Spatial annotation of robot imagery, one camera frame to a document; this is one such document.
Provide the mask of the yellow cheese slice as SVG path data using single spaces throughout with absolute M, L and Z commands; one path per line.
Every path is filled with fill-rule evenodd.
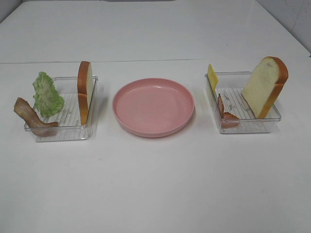
M 211 64 L 208 65 L 208 70 L 207 70 L 207 77 L 211 86 L 211 89 L 216 92 L 216 86 L 218 84 L 218 77 L 216 72 L 213 69 L 213 66 Z

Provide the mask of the bacon strip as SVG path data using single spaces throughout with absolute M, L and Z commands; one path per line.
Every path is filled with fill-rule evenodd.
M 14 112 L 24 119 L 25 123 L 33 128 L 32 133 L 40 137 L 54 136 L 57 134 L 58 122 L 44 123 L 37 115 L 29 103 L 21 97 L 18 97 Z
M 237 127 L 240 123 L 240 119 L 229 112 L 225 112 L 225 107 L 220 94 L 218 94 L 217 105 L 221 116 L 221 127 L 224 129 Z

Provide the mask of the bread slice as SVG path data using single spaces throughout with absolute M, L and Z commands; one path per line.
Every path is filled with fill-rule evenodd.
M 277 57 L 267 56 L 253 70 L 242 96 L 255 118 L 265 118 L 288 79 L 288 70 Z
M 81 125 L 87 123 L 90 102 L 93 93 L 93 77 L 91 63 L 82 61 L 78 70 L 77 80 L 78 101 Z

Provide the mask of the green lettuce leaf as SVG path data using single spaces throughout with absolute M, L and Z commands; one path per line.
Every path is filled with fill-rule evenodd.
M 51 117 L 60 112 L 65 101 L 54 86 L 52 78 L 46 72 L 39 72 L 33 82 L 35 107 L 42 117 Z

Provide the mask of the pink round plate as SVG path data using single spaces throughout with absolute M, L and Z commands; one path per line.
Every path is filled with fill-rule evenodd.
M 149 138 L 181 130 L 195 109 L 191 92 L 168 79 L 147 78 L 122 87 L 114 96 L 112 110 L 126 131 Z

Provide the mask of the right clear plastic tray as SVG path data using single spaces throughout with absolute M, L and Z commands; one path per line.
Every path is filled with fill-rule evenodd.
M 205 75 L 207 98 L 220 133 L 270 133 L 281 121 L 281 115 L 274 105 L 265 118 L 255 118 L 241 94 L 251 74 L 249 71 L 217 72 L 218 83 L 215 89 L 212 89 L 208 75 Z M 223 101 L 224 111 L 218 107 L 218 97 Z M 222 112 L 228 112 L 237 119 L 225 119 L 221 115 Z

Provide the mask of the clear plastic tray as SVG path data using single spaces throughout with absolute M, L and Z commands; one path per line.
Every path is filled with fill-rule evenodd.
M 41 132 L 44 136 L 35 137 L 36 142 L 51 141 L 71 141 L 85 140 L 93 135 L 94 129 L 94 109 L 97 98 L 97 82 L 98 77 L 93 76 L 93 91 L 90 102 L 87 124 L 81 124 L 80 108 L 78 101 L 77 77 L 55 77 L 52 78 L 54 86 L 59 95 L 63 97 L 65 105 L 63 109 L 51 116 L 42 117 L 39 111 L 36 111 L 40 120 L 45 123 L 58 122 L 58 127 L 42 128 Z
M 241 94 L 251 74 L 249 71 L 217 72 L 218 83 L 215 89 L 212 89 L 208 75 L 205 75 L 207 98 L 220 133 L 270 133 L 281 121 L 281 115 L 274 105 L 265 118 L 255 118 Z M 218 97 L 223 101 L 224 111 L 218 107 Z M 221 115 L 222 112 L 228 112 L 237 119 L 225 119 Z

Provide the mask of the left clear plastic tray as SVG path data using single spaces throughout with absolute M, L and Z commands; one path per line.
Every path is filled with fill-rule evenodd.
M 85 140 L 93 135 L 94 129 L 94 109 L 97 98 L 97 82 L 98 77 L 93 76 L 93 91 L 90 102 L 87 124 L 81 124 L 80 108 L 78 101 L 77 77 L 55 77 L 52 78 L 54 86 L 59 95 L 63 97 L 65 105 L 63 109 L 51 116 L 42 117 L 39 111 L 36 111 L 40 120 L 45 123 L 58 122 L 58 127 L 42 128 L 41 132 L 44 136 L 35 137 L 36 142 L 51 141 L 71 141 Z

